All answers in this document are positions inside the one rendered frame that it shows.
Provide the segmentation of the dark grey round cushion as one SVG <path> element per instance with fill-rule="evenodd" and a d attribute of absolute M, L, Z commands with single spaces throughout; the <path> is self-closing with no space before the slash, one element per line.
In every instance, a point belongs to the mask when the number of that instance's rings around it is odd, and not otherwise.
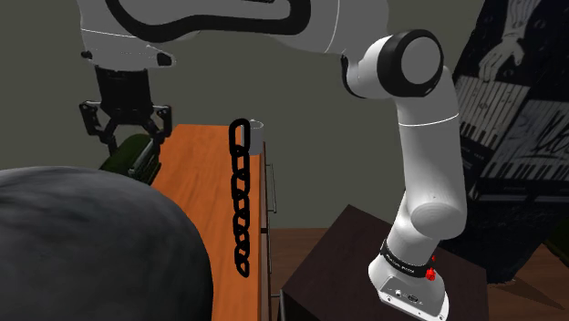
<path fill-rule="evenodd" d="M 0 321 L 212 321 L 213 282 L 186 213 L 130 178 L 0 170 Z"/>

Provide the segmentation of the black keyboard print wall picture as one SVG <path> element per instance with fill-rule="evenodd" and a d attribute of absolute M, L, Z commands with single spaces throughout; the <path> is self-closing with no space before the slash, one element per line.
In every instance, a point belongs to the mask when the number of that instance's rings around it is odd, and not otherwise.
<path fill-rule="evenodd" d="M 485 0 L 453 79 L 468 221 L 443 247 L 506 283 L 569 217 L 569 0 Z"/>

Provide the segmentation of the dark green rounded box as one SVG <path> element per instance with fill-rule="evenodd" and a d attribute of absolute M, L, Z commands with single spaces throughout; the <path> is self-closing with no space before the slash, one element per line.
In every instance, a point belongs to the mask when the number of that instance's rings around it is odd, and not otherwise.
<path fill-rule="evenodd" d="M 152 185 L 160 167 L 160 152 L 153 139 L 139 133 L 126 138 L 99 168 Z"/>

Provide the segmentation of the dark brown robot stand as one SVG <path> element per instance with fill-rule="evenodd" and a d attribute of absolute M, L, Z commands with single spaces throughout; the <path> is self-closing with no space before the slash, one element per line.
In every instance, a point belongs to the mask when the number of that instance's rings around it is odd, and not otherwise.
<path fill-rule="evenodd" d="M 391 225 L 348 205 L 282 287 L 278 321 L 419 321 L 380 302 L 367 267 Z M 447 321 L 490 321 L 486 272 L 442 248 Z"/>

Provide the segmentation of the grey cup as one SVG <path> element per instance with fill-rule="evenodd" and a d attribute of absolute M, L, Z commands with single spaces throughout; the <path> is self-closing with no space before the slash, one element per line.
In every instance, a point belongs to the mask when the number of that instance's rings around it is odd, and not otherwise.
<path fill-rule="evenodd" d="M 250 119 L 249 154 L 259 155 L 264 150 L 264 124 L 256 119 Z"/>

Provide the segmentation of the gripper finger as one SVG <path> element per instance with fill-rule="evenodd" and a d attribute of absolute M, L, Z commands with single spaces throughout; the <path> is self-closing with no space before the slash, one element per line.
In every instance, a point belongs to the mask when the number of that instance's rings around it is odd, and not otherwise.
<path fill-rule="evenodd" d="M 162 123 L 159 127 L 153 120 L 152 116 L 156 115 Z M 153 142 L 160 146 L 172 133 L 172 108 L 171 106 L 153 106 L 152 112 L 142 122 L 144 128 L 152 138 Z"/>
<path fill-rule="evenodd" d="M 86 131 L 89 136 L 97 136 L 99 141 L 106 145 L 109 154 L 114 154 L 118 149 L 115 130 L 118 127 L 118 122 L 110 118 L 105 127 L 102 127 L 98 118 L 98 109 L 101 103 L 96 101 L 86 100 L 78 105 Z"/>

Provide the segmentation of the orange wooden chest of drawers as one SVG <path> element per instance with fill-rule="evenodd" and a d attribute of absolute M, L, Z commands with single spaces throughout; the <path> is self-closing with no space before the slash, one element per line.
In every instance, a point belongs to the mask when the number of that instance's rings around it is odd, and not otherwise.
<path fill-rule="evenodd" d="M 161 147 L 153 187 L 176 202 L 198 229 L 212 267 L 212 321 L 272 321 L 266 160 L 251 158 L 250 276 L 233 262 L 229 128 L 181 124 Z"/>

